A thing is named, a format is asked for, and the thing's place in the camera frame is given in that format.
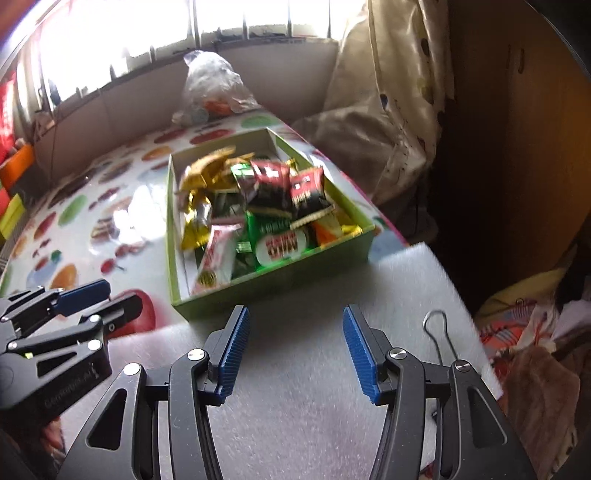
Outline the person's left hand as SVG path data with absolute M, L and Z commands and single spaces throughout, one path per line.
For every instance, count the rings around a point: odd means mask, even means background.
M 65 455 L 66 449 L 60 417 L 42 429 L 41 443 L 48 453 L 52 455 Z

